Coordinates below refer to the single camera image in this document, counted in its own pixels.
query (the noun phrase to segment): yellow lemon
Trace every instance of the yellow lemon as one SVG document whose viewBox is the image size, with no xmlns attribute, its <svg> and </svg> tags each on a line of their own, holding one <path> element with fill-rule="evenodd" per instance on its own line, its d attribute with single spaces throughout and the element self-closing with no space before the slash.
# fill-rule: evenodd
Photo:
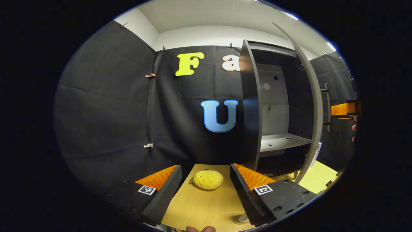
<svg viewBox="0 0 412 232">
<path fill-rule="evenodd" d="M 192 182 L 202 189 L 212 190 L 217 189 L 223 183 L 223 176 L 217 171 L 203 170 L 190 179 L 190 184 Z"/>
</svg>

